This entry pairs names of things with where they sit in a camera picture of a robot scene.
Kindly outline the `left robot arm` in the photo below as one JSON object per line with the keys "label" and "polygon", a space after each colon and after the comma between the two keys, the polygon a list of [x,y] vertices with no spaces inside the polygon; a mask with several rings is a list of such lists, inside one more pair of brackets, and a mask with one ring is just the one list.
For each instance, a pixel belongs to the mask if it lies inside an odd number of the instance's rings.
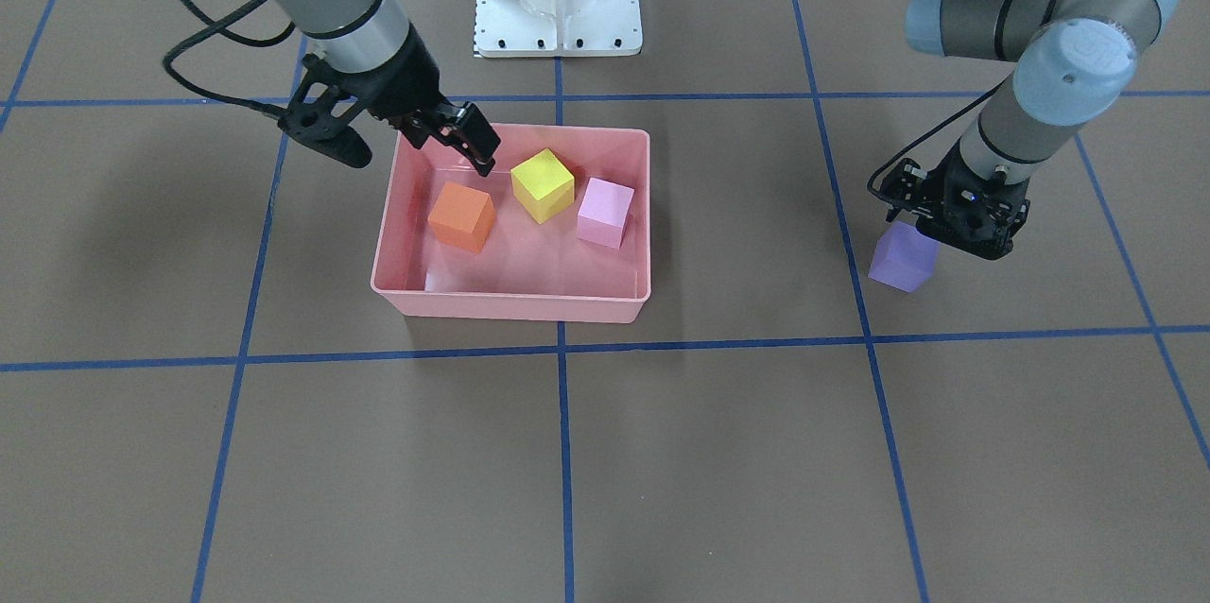
{"label": "left robot arm", "polygon": [[910,0],[905,39],[922,53],[1014,69],[960,136],[960,174],[1022,184],[1119,99],[1180,0]]}

